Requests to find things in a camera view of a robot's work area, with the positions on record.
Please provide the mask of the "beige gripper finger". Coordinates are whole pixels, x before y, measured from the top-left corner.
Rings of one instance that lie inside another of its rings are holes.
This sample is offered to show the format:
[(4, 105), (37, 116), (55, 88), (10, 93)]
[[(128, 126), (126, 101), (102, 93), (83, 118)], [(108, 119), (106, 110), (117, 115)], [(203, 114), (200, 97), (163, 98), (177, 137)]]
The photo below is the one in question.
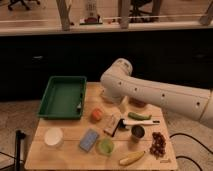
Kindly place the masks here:
[(128, 98), (124, 97), (121, 101), (121, 103), (118, 105), (119, 111), (121, 113), (125, 113), (128, 109)]

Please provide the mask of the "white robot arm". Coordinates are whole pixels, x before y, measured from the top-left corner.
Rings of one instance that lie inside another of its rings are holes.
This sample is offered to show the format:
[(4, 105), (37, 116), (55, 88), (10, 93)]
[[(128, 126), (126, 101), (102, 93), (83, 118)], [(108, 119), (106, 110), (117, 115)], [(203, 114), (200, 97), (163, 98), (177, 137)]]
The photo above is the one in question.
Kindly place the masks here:
[(105, 98), (120, 103), (125, 96), (185, 115), (213, 129), (213, 89), (201, 89), (131, 76), (131, 63), (118, 58), (102, 74)]

